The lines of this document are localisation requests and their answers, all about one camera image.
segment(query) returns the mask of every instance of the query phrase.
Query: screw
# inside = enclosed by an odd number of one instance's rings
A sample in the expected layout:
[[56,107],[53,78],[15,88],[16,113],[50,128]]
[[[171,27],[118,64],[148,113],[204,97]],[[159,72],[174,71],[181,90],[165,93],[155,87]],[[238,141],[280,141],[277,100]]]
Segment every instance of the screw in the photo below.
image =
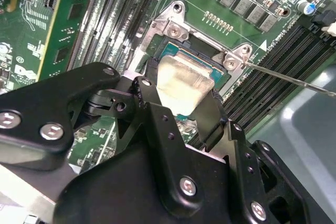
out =
[[186,177],[181,178],[180,188],[185,195],[194,196],[196,194],[195,183]]
[[151,82],[146,79],[142,79],[142,83],[145,84],[146,86],[152,85]]
[[261,221],[266,220],[266,213],[264,208],[258,202],[253,201],[251,203],[252,212]]
[[105,68],[103,71],[111,76],[114,76],[113,69],[111,68]]
[[40,129],[40,135],[46,140],[59,140],[63,134],[63,129],[55,123],[48,123]]
[[242,128],[238,124],[235,123],[233,126],[236,128],[236,130],[242,131]]
[[267,150],[269,152],[269,147],[267,146],[267,144],[262,143],[261,145],[265,150]]
[[18,126],[20,122],[20,116],[14,112],[0,113],[0,129],[12,129]]
[[172,38],[179,38],[181,35],[181,30],[176,26],[171,26],[168,30],[168,35]]
[[237,61],[233,58],[229,58],[224,61],[224,67],[226,70],[235,70],[238,67]]

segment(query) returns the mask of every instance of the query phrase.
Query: gray plastic surface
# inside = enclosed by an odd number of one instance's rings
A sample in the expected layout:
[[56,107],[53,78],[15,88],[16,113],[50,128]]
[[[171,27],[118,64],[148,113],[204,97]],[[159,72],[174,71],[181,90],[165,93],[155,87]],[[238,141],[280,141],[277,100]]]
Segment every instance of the gray plastic surface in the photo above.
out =
[[[336,91],[336,65],[313,84]],[[250,142],[270,144],[336,223],[336,99],[301,91]]]

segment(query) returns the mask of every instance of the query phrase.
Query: blue capacitor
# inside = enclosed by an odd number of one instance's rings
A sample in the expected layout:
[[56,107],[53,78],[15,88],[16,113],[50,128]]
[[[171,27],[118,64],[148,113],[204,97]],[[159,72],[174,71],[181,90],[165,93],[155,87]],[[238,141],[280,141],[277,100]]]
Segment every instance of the blue capacitor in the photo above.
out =
[[314,3],[310,3],[307,0],[300,0],[296,6],[296,9],[309,16],[312,15],[316,11],[316,5]]

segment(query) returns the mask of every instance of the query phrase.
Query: metal rod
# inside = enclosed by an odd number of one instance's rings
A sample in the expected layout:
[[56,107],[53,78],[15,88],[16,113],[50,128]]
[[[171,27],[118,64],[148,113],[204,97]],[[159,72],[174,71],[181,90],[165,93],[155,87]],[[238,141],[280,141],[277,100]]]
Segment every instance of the metal rod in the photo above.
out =
[[289,76],[285,76],[284,74],[277,73],[275,71],[269,70],[267,68],[260,67],[258,65],[254,65],[254,64],[249,63],[249,62],[245,62],[244,64],[249,66],[250,68],[253,68],[255,70],[259,70],[261,72],[270,74],[271,76],[278,77],[282,80],[289,81],[289,82],[291,82],[293,84],[296,84],[298,86],[302,86],[304,88],[313,90],[315,92],[319,92],[319,93],[322,93],[322,94],[326,94],[330,97],[336,98],[336,93],[331,92],[331,91],[326,90],[326,89],[323,89],[321,87],[315,86],[313,84],[310,84],[310,83],[307,83],[307,82],[304,82],[304,81],[301,81],[301,80],[298,80],[298,79],[295,79],[295,78],[292,78],[292,77],[289,77]]

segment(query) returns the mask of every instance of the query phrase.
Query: green expansion card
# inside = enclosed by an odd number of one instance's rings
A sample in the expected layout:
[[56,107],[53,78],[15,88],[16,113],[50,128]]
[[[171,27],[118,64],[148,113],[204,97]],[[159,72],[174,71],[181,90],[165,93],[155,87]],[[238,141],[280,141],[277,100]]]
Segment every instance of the green expansion card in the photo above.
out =
[[[212,80],[203,92],[217,89],[229,117],[252,133],[298,89],[249,68],[230,69],[230,55],[309,80],[336,58],[335,40],[321,21],[312,23],[327,10],[336,13],[335,0],[0,0],[0,91],[94,61],[145,73],[148,59],[160,68],[170,57],[171,67]],[[176,109],[181,133],[197,141],[195,122],[183,113]],[[83,172],[112,156],[115,128],[103,118],[78,131],[70,163]]]

